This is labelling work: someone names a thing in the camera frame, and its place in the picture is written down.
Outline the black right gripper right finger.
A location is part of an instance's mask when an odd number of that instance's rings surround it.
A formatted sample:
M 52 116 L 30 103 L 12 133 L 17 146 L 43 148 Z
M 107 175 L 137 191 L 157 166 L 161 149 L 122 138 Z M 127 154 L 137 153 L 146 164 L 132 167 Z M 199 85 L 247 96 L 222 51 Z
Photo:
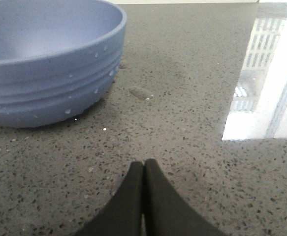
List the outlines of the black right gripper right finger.
M 184 201 L 155 159 L 145 161 L 143 183 L 143 212 L 148 236 L 225 235 Z

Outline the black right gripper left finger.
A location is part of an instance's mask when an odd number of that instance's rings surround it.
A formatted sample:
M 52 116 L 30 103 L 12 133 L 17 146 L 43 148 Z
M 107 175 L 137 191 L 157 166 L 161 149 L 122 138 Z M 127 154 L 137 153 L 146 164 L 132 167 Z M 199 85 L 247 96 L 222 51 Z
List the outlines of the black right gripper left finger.
M 141 235 L 143 164 L 132 162 L 115 195 L 76 236 Z

